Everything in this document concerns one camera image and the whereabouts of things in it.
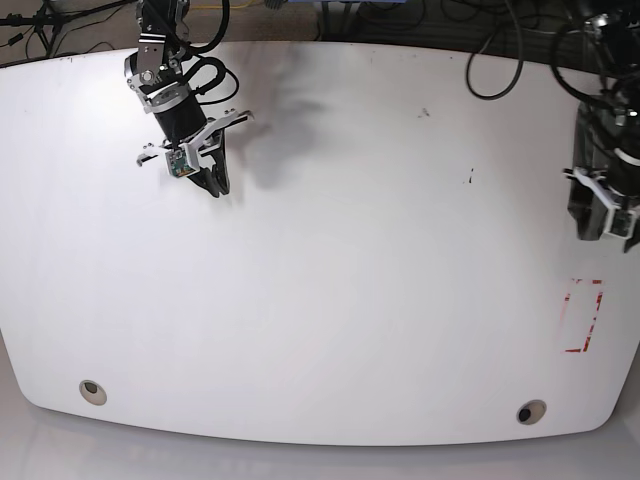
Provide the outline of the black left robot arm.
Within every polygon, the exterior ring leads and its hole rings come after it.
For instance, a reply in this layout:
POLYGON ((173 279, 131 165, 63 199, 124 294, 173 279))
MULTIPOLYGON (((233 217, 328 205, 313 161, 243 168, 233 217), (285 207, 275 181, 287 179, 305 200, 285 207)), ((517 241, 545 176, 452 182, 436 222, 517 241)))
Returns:
POLYGON ((639 204, 639 4, 636 1, 563 1, 554 13, 543 14, 539 4, 522 15, 516 1, 489 6, 501 13, 500 22, 482 41, 469 60, 486 52, 494 39, 512 30, 516 41, 516 70, 498 93, 469 92, 484 101, 505 97, 519 81, 525 60, 524 34, 551 24, 548 65, 561 89, 579 102, 577 167, 610 194, 622 210, 639 204), (561 71, 561 48, 573 38, 582 42, 587 66, 597 75, 597 92, 572 85, 561 71))

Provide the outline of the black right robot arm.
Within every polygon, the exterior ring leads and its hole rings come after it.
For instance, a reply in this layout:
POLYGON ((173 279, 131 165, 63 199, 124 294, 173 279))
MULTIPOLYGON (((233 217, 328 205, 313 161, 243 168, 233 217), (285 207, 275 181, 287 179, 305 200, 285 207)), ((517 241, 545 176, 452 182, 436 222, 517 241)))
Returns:
POLYGON ((230 192, 226 160, 226 130, 253 117, 251 111, 229 109, 219 118, 205 114, 205 106, 233 98, 204 101, 205 94, 238 77, 216 57, 207 54, 223 40, 228 29, 231 3, 221 3, 221 21, 212 40, 203 46, 189 41, 185 17, 189 1, 139 1, 136 18, 140 27, 138 50, 124 63, 127 85, 144 111, 154 116, 165 135, 159 145, 148 143, 136 163, 161 158, 168 173, 187 178, 219 198, 230 192))

